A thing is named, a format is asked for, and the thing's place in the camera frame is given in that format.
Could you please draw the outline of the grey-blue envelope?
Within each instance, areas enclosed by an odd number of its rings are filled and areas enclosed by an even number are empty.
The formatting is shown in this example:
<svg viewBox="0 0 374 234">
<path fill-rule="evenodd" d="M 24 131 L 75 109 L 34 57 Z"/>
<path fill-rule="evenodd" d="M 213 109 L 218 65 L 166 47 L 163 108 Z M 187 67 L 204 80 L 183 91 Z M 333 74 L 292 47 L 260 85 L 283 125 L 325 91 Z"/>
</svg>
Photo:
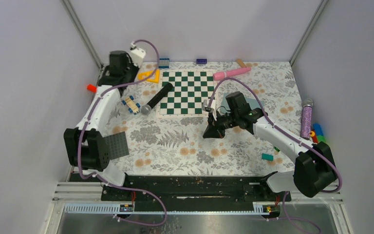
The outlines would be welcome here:
<svg viewBox="0 0 374 234">
<path fill-rule="evenodd" d="M 229 95 L 229 93 L 225 93 L 225 94 L 224 94 L 224 96 L 223 96 L 223 98 L 222 98 L 222 102 L 221 102 L 221 104 L 220 104 L 220 106 L 225 107 L 225 109 L 226 109 L 227 111 L 230 110 L 230 108 L 229 108 L 229 106 L 228 106 L 228 103 L 227 103 L 227 100 L 226 100 L 226 97 L 227 97 L 228 95 Z M 244 98 L 245 98 L 246 102 L 249 103 L 251 109 L 260 108 L 260 105 L 259 105 L 259 103 L 257 102 L 256 99 L 251 98 L 251 97 L 244 97 Z"/>
</svg>

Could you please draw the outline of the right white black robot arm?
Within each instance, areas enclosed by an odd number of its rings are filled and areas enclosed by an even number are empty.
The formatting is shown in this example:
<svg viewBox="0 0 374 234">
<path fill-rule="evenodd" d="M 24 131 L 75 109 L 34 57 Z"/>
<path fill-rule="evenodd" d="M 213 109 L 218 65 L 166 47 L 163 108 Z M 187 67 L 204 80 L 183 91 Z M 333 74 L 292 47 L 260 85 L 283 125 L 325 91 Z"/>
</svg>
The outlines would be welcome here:
<svg viewBox="0 0 374 234">
<path fill-rule="evenodd" d="M 294 163 L 292 171 L 273 172 L 264 177 L 260 187 L 264 200 L 271 201 L 280 192 L 299 190 L 306 197 L 314 197 L 337 180 L 336 167 L 330 147 L 298 137 L 294 133 L 270 123 L 261 108 L 252 109 L 241 92 L 226 96 L 228 111 L 220 114 L 207 100 L 202 109 L 208 112 L 208 126 L 203 138 L 224 138 L 225 131 L 240 127 L 250 134 L 268 141 Z"/>
</svg>

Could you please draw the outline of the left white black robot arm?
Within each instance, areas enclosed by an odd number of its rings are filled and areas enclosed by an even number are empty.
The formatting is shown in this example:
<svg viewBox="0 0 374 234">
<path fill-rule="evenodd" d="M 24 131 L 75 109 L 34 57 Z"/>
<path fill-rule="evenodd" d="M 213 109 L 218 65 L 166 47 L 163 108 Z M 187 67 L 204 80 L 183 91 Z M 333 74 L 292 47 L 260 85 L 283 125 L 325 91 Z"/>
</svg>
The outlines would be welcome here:
<svg viewBox="0 0 374 234">
<path fill-rule="evenodd" d="M 131 196 L 125 173 L 111 164 L 113 153 L 102 135 L 111 111 L 120 103 L 125 84 L 134 82 L 146 51 L 136 48 L 129 52 L 111 51 L 110 63 L 101 73 L 95 96 L 83 119 L 74 128 L 67 128 L 63 137 L 70 165 L 78 167 L 85 178 L 98 177 L 113 188 L 119 200 Z"/>
</svg>

